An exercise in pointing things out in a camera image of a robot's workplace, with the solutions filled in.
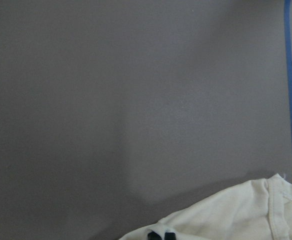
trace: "white t-shirt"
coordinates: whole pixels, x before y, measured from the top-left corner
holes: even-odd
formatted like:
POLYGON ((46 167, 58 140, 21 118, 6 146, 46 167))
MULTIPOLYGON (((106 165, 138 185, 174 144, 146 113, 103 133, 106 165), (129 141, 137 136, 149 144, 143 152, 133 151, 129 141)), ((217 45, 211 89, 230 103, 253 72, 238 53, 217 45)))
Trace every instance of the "white t-shirt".
POLYGON ((226 188, 120 240, 292 240, 292 184, 279 174, 226 188))

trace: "white fabric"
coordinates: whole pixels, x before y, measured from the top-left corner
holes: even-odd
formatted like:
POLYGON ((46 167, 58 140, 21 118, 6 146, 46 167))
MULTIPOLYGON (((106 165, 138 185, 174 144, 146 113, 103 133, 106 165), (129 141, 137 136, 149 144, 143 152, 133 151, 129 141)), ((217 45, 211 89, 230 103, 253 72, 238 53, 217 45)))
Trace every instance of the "white fabric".
POLYGON ((226 188, 120 240, 292 240, 292 184, 279 174, 226 188))

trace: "gray wall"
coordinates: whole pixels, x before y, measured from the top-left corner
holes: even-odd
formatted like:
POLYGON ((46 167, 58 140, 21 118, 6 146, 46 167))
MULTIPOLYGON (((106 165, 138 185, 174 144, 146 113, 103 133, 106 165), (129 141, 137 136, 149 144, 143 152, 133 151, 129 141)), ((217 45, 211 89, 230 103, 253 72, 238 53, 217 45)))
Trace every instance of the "gray wall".
POLYGON ((0 0, 0 240, 113 240, 292 183, 283 6, 0 0))

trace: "white shirt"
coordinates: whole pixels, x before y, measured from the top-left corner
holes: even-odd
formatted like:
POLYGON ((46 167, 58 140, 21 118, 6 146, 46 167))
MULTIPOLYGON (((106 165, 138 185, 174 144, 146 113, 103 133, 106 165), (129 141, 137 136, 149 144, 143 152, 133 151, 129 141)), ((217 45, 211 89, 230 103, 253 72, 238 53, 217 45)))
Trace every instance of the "white shirt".
POLYGON ((120 240, 292 240, 292 184, 279 174, 226 188, 120 240))

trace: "gray surface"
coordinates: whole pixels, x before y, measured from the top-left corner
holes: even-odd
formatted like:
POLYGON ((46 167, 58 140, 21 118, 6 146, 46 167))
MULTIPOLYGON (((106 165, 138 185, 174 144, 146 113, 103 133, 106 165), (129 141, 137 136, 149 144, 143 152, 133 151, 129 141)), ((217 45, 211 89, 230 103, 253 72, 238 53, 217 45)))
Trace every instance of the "gray surface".
POLYGON ((283 1, 0 0, 0 240, 113 240, 275 173, 283 1))

